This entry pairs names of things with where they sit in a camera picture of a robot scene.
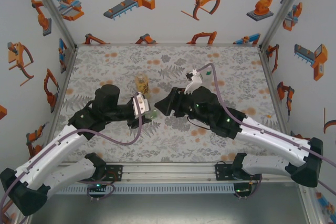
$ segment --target gray floral pattern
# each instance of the gray floral pattern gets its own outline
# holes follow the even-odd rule
[[[154,103],[166,97],[172,87],[186,87],[187,72],[208,61],[216,66],[220,92],[229,107],[279,129],[256,47],[106,45],[79,47],[55,134],[104,84],[117,85],[121,90],[119,104],[125,104],[136,92],[134,77],[144,71],[150,79],[148,100],[155,109]],[[212,77],[204,79],[203,85],[215,92]],[[102,133],[129,142],[137,129],[129,129],[126,122],[112,122]],[[151,123],[143,126],[135,144],[120,146],[95,136],[66,161],[78,161],[91,152],[107,162],[209,162],[232,160],[238,152],[271,154],[250,143],[219,137],[189,123],[186,117],[166,117],[159,111]]]

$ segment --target white wall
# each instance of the white wall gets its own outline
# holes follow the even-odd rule
[[[323,133],[323,108],[326,107],[326,121],[336,119],[336,0],[295,0],[302,2],[302,14],[292,31],[280,27],[271,45],[279,44],[278,69],[274,72],[275,83],[283,81],[295,90],[289,127],[294,133],[304,137],[317,137],[323,140],[324,156],[336,162],[336,126]],[[320,44],[328,50],[328,61],[324,64],[324,76],[314,81],[313,69],[309,63],[294,56],[294,45],[299,44],[315,51]],[[282,102],[284,114],[286,99]],[[336,169],[328,163],[322,164],[320,180],[336,190]],[[336,205],[336,197],[319,186],[318,189]]]
[[[47,9],[41,7],[41,10],[47,18],[50,17]],[[7,115],[0,120],[1,172],[7,167],[15,169],[28,161],[26,134],[34,132],[46,121],[52,122],[54,114],[50,113],[43,90],[47,68],[52,71],[61,88],[66,73],[60,73],[58,45],[62,35],[52,21],[51,34],[43,37],[31,0],[2,0],[0,21],[0,105],[7,109]],[[10,41],[21,42],[34,59],[34,63],[26,68],[34,77],[21,87],[20,84],[26,79],[23,73],[18,68],[8,69],[14,65],[8,63],[7,43]],[[25,63],[29,62],[25,53],[23,58]],[[56,92],[51,81],[48,87],[51,92]],[[49,129],[50,124],[46,126],[37,144],[43,143]]]
[[[215,43],[233,43],[255,33],[263,36],[275,16],[256,22],[246,13],[254,10],[259,0],[220,0],[220,6],[213,15],[199,10],[200,21],[196,21],[181,13],[181,10],[192,13],[194,0],[155,0],[154,10],[140,7],[113,20],[104,17],[103,13],[124,0],[79,1],[82,2],[84,16],[72,22],[65,20],[76,43],[83,43],[87,33],[112,43],[135,43],[146,33],[159,43],[186,43],[194,34],[215,30],[218,32]],[[206,8],[211,9],[213,4],[214,1],[208,3]],[[280,0],[274,0],[270,10],[276,14],[280,6]]]

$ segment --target gray metal floor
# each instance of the gray metal floor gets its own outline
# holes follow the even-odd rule
[[[247,201],[231,194],[114,195],[101,202],[55,195],[32,224],[307,223],[297,185],[264,183]]]

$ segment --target green object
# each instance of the green object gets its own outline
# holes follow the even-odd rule
[[[145,117],[147,119],[154,119],[154,118],[157,117],[157,111],[156,110],[147,111],[147,112],[145,112]]]

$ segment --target floral tablecloth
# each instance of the floral tablecloth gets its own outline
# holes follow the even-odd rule
[[[79,47],[55,134],[106,83],[120,88],[119,104],[127,103],[136,92],[135,75],[144,71],[150,79],[149,103],[154,108],[154,103],[166,97],[172,87],[186,87],[187,72],[208,61],[216,66],[220,92],[229,107],[278,130],[257,47],[107,45]],[[210,82],[207,88],[214,92],[213,85]],[[126,122],[112,122],[102,133],[128,142],[133,140],[137,129],[129,129]],[[95,136],[66,161],[78,161],[91,152],[107,162],[232,161],[238,152],[270,154],[252,144],[222,138],[194,126],[186,117],[165,117],[159,111],[157,118],[144,125],[135,144],[120,146]]]

